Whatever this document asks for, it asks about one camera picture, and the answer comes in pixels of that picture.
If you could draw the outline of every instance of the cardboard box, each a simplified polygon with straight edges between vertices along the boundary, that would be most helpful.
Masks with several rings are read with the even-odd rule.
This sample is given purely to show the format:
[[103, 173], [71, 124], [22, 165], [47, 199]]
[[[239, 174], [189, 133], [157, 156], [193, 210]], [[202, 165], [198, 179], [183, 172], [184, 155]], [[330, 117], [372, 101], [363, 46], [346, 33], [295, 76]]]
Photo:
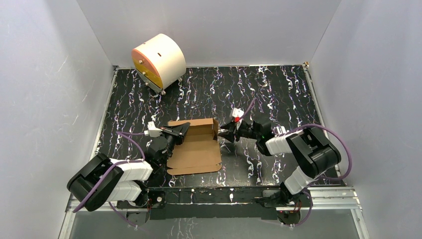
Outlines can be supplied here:
[[169, 126], [190, 122], [185, 141], [176, 145], [167, 161], [170, 175], [217, 172], [221, 169], [220, 145], [217, 141], [218, 122], [215, 119], [170, 121]]

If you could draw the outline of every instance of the gray wall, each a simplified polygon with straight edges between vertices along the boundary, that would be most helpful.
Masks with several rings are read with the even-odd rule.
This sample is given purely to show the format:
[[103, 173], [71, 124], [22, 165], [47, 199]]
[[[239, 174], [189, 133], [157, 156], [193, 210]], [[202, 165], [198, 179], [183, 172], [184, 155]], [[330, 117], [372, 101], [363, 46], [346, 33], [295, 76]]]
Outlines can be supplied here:
[[113, 65], [158, 33], [189, 66], [310, 61], [340, 0], [78, 0]]
[[420, 238], [422, 1], [343, 0], [311, 61], [372, 238]]
[[0, 234], [57, 238], [112, 66], [75, 0], [0, 3]]

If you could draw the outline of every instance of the cardboard flap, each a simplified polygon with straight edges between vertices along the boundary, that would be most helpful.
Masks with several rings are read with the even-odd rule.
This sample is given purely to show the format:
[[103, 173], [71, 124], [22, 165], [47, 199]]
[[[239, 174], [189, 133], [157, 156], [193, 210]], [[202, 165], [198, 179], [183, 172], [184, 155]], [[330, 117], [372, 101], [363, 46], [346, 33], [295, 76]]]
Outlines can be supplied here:
[[221, 169], [220, 145], [216, 140], [218, 121], [215, 119], [192, 119], [170, 121], [168, 126], [190, 122], [185, 140], [173, 149], [167, 161], [171, 175], [216, 172]]
[[220, 169], [221, 169], [221, 165], [211, 165], [211, 166], [194, 167], [194, 168], [167, 169], [167, 172], [170, 175], [184, 175], [184, 174], [217, 172]]

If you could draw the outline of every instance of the marbled surface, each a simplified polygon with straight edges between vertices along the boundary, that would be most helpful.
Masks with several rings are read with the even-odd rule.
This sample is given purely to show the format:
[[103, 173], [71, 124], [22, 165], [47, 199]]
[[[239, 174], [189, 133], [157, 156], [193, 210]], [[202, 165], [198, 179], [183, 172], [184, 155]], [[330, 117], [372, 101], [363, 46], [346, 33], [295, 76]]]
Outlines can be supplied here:
[[[230, 120], [233, 107], [246, 109], [256, 97], [259, 104], [245, 118], [267, 115], [274, 126], [293, 129], [320, 123], [302, 66], [188, 68], [182, 82], [175, 82], [162, 96], [138, 77], [135, 69], [117, 71], [97, 151], [110, 158], [137, 159], [134, 145], [116, 131], [142, 132], [148, 121], [165, 125], [170, 120], [215, 118]], [[150, 138], [134, 137], [140, 144]], [[297, 167], [292, 154], [261, 155], [254, 140], [234, 144], [219, 137], [222, 169], [219, 172], [172, 176], [164, 172], [149, 187], [241, 187], [279, 185]], [[336, 177], [331, 169], [328, 176]], [[330, 184], [320, 181], [319, 184]]]

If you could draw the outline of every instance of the purple cable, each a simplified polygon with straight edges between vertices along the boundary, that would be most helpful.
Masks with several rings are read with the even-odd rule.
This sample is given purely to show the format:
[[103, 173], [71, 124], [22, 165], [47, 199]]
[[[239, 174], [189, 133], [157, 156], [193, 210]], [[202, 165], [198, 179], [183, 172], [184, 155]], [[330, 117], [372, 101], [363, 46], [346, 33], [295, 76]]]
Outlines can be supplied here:
[[136, 134], [134, 134], [134, 133], [125, 133], [125, 132], [120, 132], [120, 131], [118, 131], [116, 133], [117, 133], [117, 135], [120, 135], [123, 138], [129, 140], [131, 143], [135, 144], [136, 147], [138, 147], [139, 151], [141, 151], [142, 161], [143, 161], [144, 158], [145, 158], [145, 154], [144, 154], [144, 151], [142, 150], [141, 146], [139, 146], [139, 144], [137, 142], [135, 142], [135, 140], [129, 138], [129, 136], [127, 136], [126, 134], [129, 134], [129, 135], [144, 135], [144, 133], [136, 133]]
[[305, 218], [302, 221], [298, 222], [297, 224], [294, 224], [295, 227], [300, 226], [308, 219], [308, 217], [311, 215], [312, 207], [314, 206], [314, 202], [312, 201], [311, 195], [308, 192], [303, 192], [303, 193], [309, 198], [309, 200], [311, 201], [311, 205], [309, 206], [308, 214], [306, 214]]
[[138, 225], [136, 225], [135, 223], [129, 221], [125, 216], [123, 216], [121, 213], [119, 213], [117, 211], [117, 209], [113, 206], [113, 204], [111, 204], [111, 202], [108, 202], [108, 204], [110, 205], [111, 209], [113, 209], [113, 211], [119, 215], [120, 218], [122, 218], [123, 220], [125, 220], [132, 227], [138, 228]]
[[341, 139], [340, 135], [338, 135], [337, 133], [335, 133], [331, 129], [326, 128], [326, 127], [319, 125], [319, 124], [309, 123], [309, 124], [304, 124], [300, 127], [297, 127], [297, 128], [295, 128], [295, 129], [293, 129], [293, 130], [291, 130], [291, 131], [289, 131], [285, 134], [281, 134], [280, 136], [286, 135], [288, 133], [294, 133], [296, 131], [299, 131], [299, 130], [302, 130], [302, 129], [308, 128], [308, 127], [317, 127], [317, 128], [323, 129], [323, 130], [329, 132], [330, 134], [332, 134], [334, 137], [336, 137], [338, 139], [338, 141], [341, 143], [341, 145], [343, 145], [344, 150], [346, 151], [346, 154], [347, 154], [348, 162], [349, 162], [349, 167], [347, 168], [347, 171], [345, 172], [345, 174], [341, 175], [340, 177], [330, 178], [330, 177], [320, 176], [319, 178], [323, 178], [323, 179], [327, 179], [327, 180], [333, 180], [333, 181], [343, 180], [344, 178], [346, 178], [350, 174], [350, 171], [352, 170], [352, 155], [350, 153], [349, 147], [347, 147], [346, 143], [343, 141], [343, 139]]
[[251, 108], [253, 107], [253, 104], [255, 103], [256, 98], [253, 98], [251, 103], [249, 104], [248, 108], [245, 110], [245, 112], [243, 113], [243, 115], [241, 117], [239, 117], [239, 120], [245, 118], [245, 116], [249, 113], [249, 111], [251, 110]]
[[[137, 144], [133, 139], [129, 138], [128, 136], [126, 136], [123, 132], [117, 132], [118, 135], [128, 139], [130, 142], [132, 142], [133, 144], [136, 145], [136, 147], [138, 147], [139, 151], [141, 151], [142, 154], [142, 159], [140, 160], [134, 160], [131, 161], [130, 163], [141, 163], [144, 161], [145, 158], [145, 154], [142, 150], [142, 148], [139, 146], [139, 144]], [[113, 164], [112, 166], [110, 166], [110, 168], [107, 169], [107, 171], [104, 173], [104, 175], [101, 177], [101, 179], [94, 185], [94, 187], [91, 189], [91, 191], [85, 196], [85, 198], [81, 201], [81, 203], [73, 210], [74, 213], [78, 212], [81, 208], [84, 207], [85, 203], [88, 201], [88, 199], [94, 194], [94, 192], [98, 189], [98, 187], [100, 186], [100, 184], [106, 179], [106, 176], [118, 165], [121, 164], [125, 164], [128, 163], [127, 161], [120, 161], [117, 162], [115, 164]]]
[[[130, 163], [141, 163], [144, 160], [134, 160]], [[85, 203], [88, 201], [88, 199], [92, 196], [92, 194], [94, 194], [94, 192], [98, 189], [98, 187], [100, 186], [100, 184], [106, 179], [106, 176], [118, 165], [121, 164], [125, 164], [127, 163], [127, 161], [120, 161], [117, 162], [115, 164], [113, 164], [112, 166], [110, 166], [110, 168], [107, 169], [107, 171], [104, 173], [104, 175], [98, 180], [98, 182], [94, 185], [94, 187], [91, 189], [91, 191], [85, 196], [85, 198], [81, 201], [81, 203], [73, 210], [74, 213], [77, 213], [81, 208], [83, 208], [85, 206]]]

